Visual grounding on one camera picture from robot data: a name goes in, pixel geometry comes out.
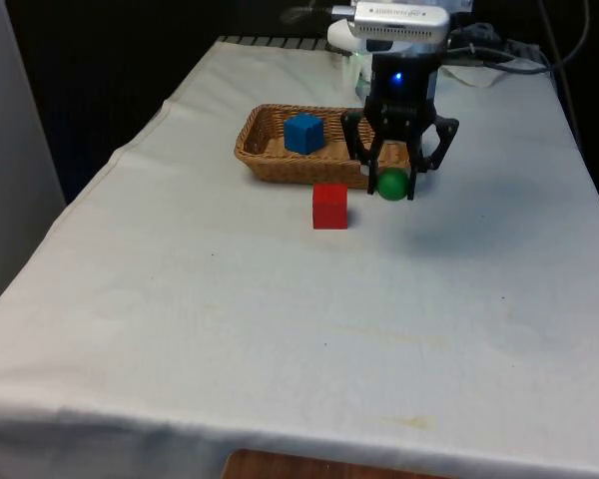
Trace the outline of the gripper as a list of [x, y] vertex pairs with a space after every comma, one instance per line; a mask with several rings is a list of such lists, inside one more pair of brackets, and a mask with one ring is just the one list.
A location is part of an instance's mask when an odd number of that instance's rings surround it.
[[[406, 193], [409, 201], [414, 199], [417, 176], [438, 170], [443, 162], [458, 131], [459, 121], [435, 118], [434, 86], [431, 84], [436, 81], [437, 71], [436, 54], [373, 56], [370, 90], [365, 100], [365, 118], [373, 132], [368, 149], [359, 133], [363, 110], [345, 110], [340, 115], [349, 157], [367, 168], [369, 194], [374, 194], [377, 187], [378, 159], [384, 140], [406, 144], [410, 166]], [[435, 127], [438, 144], [426, 156], [422, 136], [430, 125]]]

